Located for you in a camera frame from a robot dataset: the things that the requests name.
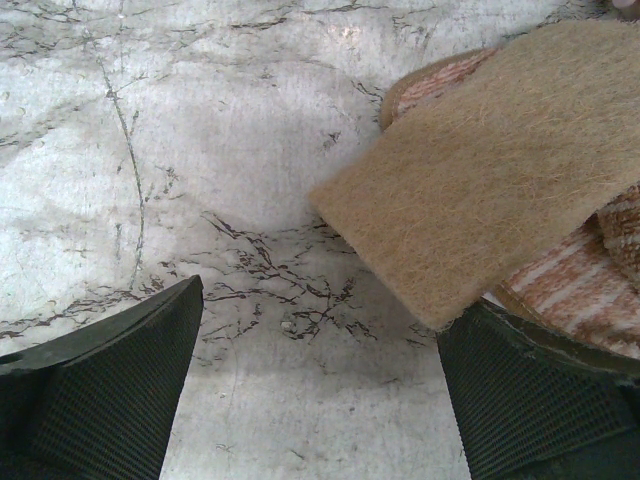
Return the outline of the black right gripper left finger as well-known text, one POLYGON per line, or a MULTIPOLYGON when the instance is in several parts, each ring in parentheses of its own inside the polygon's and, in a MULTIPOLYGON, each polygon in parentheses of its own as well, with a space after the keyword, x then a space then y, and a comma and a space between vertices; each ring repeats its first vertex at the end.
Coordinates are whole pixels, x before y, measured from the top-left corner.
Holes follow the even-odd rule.
POLYGON ((202 313, 194 275, 2 356, 2 478, 158 478, 202 313))

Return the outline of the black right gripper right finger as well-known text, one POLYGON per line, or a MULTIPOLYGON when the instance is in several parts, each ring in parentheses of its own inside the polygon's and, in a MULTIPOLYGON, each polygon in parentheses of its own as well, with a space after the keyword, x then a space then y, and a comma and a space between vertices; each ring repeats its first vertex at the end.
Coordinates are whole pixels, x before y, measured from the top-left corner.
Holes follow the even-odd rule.
POLYGON ((472 478, 638 478, 638 360, 484 299, 437 344, 472 478))

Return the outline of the cardboard sheet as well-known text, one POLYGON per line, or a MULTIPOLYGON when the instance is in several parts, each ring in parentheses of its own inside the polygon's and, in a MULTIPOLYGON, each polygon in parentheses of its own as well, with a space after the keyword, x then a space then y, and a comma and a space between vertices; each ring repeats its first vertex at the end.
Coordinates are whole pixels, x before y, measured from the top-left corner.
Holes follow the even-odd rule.
POLYGON ((442 329, 639 178, 639 27, 562 21, 395 120, 311 204, 442 329))

